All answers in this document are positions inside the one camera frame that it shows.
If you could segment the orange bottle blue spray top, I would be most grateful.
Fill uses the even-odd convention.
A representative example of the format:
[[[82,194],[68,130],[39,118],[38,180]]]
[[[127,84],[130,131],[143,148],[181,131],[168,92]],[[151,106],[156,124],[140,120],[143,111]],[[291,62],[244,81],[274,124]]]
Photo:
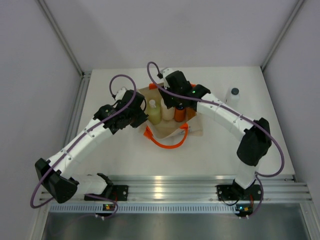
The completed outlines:
[[[186,118],[186,108],[182,105],[179,105],[174,110],[174,120],[178,123],[181,123]]]

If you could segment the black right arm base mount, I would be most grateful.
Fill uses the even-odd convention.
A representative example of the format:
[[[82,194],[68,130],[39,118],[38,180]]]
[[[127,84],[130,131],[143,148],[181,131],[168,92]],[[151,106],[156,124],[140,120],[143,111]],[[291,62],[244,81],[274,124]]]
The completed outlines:
[[[251,185],[247,189],[243,189],[234,184],[220,184],[216,186],[219,201],[259,201],[262,196],[261,186],[258,184]]]

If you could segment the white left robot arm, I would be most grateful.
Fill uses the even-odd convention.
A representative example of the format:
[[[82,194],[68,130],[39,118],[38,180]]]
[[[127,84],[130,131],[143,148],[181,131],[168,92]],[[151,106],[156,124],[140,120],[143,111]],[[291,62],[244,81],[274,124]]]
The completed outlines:
[[[137,128],[147,121],[148,116],[142,109],[146,99],[141,93],[122,88],[115,99],[115,105],[101,106],[84,130],[67,146],[48,159],[40,158],[35,163],[42,186],[59,204],[73,196],[83,195],[87,201],[93,196],[102,200],[112,196],[113,183],[106,175],[75,175],[74,171],[104,140],[127,126]]]

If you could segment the cream cylindrical bottle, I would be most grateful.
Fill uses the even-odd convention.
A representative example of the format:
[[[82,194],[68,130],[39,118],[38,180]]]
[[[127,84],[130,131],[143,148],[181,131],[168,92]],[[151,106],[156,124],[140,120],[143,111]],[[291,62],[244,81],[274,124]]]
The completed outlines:
[[[163,98],[160,101],[160,107],[161,107],[161,117],[163,120],[170,121],[174,118],[175,108],[174,107],[167,108]]]

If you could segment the amber bottle pink cap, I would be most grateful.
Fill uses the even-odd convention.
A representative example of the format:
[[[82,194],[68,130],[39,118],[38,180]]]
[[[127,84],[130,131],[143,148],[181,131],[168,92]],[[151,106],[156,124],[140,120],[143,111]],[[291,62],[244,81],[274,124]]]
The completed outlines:
[[[186,118],[187,118],[187,121],[191,120],[192,118],[194,118],[195,116],[197,115],[197,112],[190,108],[190,107],[187,107],[186,108]]]

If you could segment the left aluminium frame post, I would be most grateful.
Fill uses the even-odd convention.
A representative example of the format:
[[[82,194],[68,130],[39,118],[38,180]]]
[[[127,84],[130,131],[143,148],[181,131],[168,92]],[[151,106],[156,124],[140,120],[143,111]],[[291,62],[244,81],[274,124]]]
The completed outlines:
[[[48,21],[50,27],[52,28],[55,36],[57,37],[60,45],[64,49],[67,57],[71,61],[73,67],[75,68],[76,72],[79,76],[84,75],[84,71],[82,70],[74,52],[72,51],[72,48],[70,47],[63,31],[61,30],[59,24],[57,23],[52,11],[50,10],[48,4],[45,0],[35,0],[35,3],[38,5],[40,11],[44,15],[45,19]]]

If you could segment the aluminium frame post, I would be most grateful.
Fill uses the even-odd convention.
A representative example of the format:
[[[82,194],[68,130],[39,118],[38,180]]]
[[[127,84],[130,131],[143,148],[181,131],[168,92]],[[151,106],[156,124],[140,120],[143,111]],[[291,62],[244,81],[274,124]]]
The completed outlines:
[[[276,35],[267,55],[265,56],[262,64],[260,65],[260,69],[262,73],[265,71],[267,66],[269,65],[270,61],[272,60],[273,56],[277,52],[278,48],[280,47],[282,41],[284,40],[285,36],[287,35],[288,31],[294,24],[295,19],[301,12],[303,6],[305,5],[306,0],[296,0],[292,10],[289,12],[289,15],[286,17],[284,24],[281,26],[279,33]]]
[[[72,48],[70,47],[63,31],[61,30],[59,24],[57,23],[52,11],[50,10],[48,4],[45,0],[35,0],[35,3],[38,5],[40,11],[44,15],[45,19],[48,21],[50,27],[52,28],[55,36],[57,37],[60,45],[64,49],[67,57],[71,61],[73,67],[75,68],[76,72],[79,76],[84,75],[84,71],[82,70],[74,52],[72,51]]]

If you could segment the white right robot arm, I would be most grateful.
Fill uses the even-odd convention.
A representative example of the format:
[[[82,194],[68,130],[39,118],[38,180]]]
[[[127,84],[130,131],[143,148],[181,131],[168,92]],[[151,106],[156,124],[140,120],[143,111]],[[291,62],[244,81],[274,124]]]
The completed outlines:
[[[244,120],[240,113],[221,102],[208,88],[201,84],[193,86],[180,70],[165,68],[157,77],[163,80],[164,86],[159,92],[168,108],[190,108],[213,119],[239,141],[236,155],[241,163],[232,192],[237,198],[244,199],[251,193],[260,159],[272,145],[267,136],[270,133],[269,122],[264,118]]]

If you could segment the right aluminium frame post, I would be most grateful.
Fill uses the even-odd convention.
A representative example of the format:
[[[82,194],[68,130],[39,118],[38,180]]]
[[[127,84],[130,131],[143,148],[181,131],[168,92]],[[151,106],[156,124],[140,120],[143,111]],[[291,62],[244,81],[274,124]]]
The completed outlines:
[[[270,61],[272,60],[273,56],[277,52],[278,48],[280,47],[282,41],[284,40],[285,36],[287,35],[288,31],[294,24],[295,19],[301,12],[303,6],[305,5],[306,0],[296,0],[292,10],[289,12],[289,15],[286,17],[284,24],[281,26],[279,33],[276,35],[267,55],[265,56],[262,64],[260,65],[260,69],[262,73],[265,71],[267,66],[269,65]]]

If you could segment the beige canvas bag orange handles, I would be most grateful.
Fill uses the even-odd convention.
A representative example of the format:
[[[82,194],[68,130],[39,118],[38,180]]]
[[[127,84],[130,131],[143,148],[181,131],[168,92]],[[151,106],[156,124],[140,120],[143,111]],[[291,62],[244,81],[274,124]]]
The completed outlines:
[[[138,92],[145,97],[146,110],[144,112],[146,114],[149,100],[155,100],[161,109],[162,96],[154,83],[149,84],[148,87],[140,88]],[[153,125],[148,118],[147,121],[139,127],[139,131],[160,148],[176,149],[185,142],[188,136],[203,135],[202,118],[197,113],[196,116],[189,121],[187,121],[187,116],[185,114],[185,120],[183,122],[176,122],[174,118],[169,121],[161,118],[161,122],[157,125]],[[162,143],[163,140],[172,139],[178,135],[183,136],[180,142],[170,145]]]

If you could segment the green pump lotion bottle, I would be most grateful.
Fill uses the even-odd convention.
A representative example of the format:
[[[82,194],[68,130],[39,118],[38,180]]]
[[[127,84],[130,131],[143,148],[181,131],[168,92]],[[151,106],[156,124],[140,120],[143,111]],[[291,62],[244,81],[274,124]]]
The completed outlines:
[[[159,106],[159,104],[157,104],[157,102],[154,99],[148,101],[147,114],[148,120],[153,125],[158,125],[162,120],[161,107]]]

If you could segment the aluminium rail base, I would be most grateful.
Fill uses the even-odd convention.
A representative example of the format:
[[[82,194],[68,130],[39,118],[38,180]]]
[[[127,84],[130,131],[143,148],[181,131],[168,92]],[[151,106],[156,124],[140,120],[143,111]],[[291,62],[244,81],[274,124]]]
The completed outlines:
[[[116,185],[128,186],[128,202],[218,202],[217,185],[231,184],[233,175],[142,176],[112,175]],[[308,185],[291,175],[260,178],[266,203],[307,203],[312,201]]]

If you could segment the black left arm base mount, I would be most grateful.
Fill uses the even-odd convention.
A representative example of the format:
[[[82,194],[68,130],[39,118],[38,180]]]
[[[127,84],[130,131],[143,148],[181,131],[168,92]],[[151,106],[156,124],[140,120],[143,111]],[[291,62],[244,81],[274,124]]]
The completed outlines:
[[[89,193],[84,196],[85,201],[104,201],[112,200],[115,202],[125,202],[128,200],[128,185],[112,185],[107,186],[101,194]]]

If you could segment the white square bottle black cap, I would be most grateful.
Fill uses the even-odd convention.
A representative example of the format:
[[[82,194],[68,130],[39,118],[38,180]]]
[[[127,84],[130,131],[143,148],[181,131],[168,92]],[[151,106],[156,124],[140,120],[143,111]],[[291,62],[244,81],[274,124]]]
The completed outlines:
[[[240,90],[237,87],[230,87],[225,96],[225,103],[236,109],[240,101]]]

